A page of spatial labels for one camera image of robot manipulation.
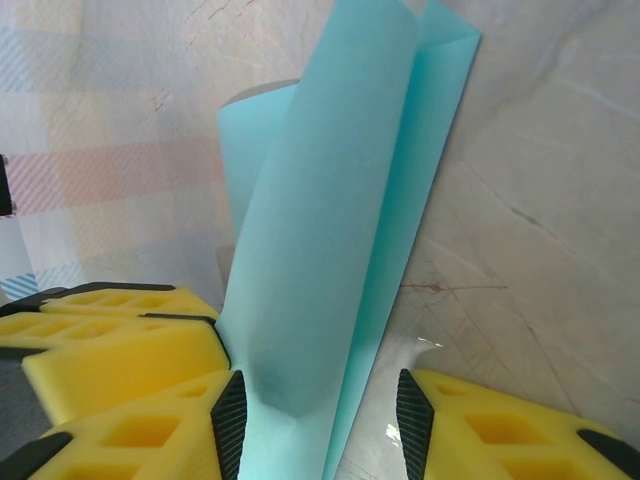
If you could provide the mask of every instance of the plaid fabric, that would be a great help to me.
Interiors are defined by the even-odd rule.
[[[200,3],[0,2],[0,153],[30,265],[0,266],[10,299],[111,280],[221,306],[215,251],[233,237],[219,95],[187,54]]]

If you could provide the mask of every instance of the folded paper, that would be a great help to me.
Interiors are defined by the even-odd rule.
[[[219,112],[241,479],[335,476],[478,40],[439,2],[338,1],[299,85]]]

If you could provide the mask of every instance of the black rubber pad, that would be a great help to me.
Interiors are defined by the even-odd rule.
[[[5,217],[13,213],[13,203],[9,193],[9,182],[7,172],[4,168],[5,156],[0,155],[0,217]]]
[[[42,352],[44,350],[0,347],[0,459],[52,426],[22,370],[24,357]]]
[[[640,452],[628,443],[593,430],[580,430],[580,438],[633,480],[640,480]]]
[[[27,443],[9,458],[0,462],[0,478],[27,480],[71,440],[73,437],[70,433],[59,432]]]
[[[433,406],[409,370],[402,370],[398,381],[396,418],[409,480],[424,478],[434,416]]]
[[[222,480],[236,480],[247,426],[247,396],[242,372],[234,372],[211,410]]]

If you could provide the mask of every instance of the paper sheet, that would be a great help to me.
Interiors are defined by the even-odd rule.
[[[243,479],[334,477],[479,39],[439,2],[419,27],[392,0],[345,3],[299,87],[219,113],[240,232],[220,325],[249,380]],[[376,51],[374,34],[388,35],[387,49]],[[344,45],[358,39],[366,55],[356,63]],[[389,105],[408,80],[394,64],[407,49],[400,122]],[[352,150],[340,148],[345,139]]]

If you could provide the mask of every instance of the blue stripe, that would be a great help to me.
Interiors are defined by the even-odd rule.
[[[34,293],[38,293],[38,285],[35,281],[35,275],[30,273],[20,275],[14,278],[7,278],[0,281],[0,285],[7,294],[7,298],[12,302],[28,297]]]

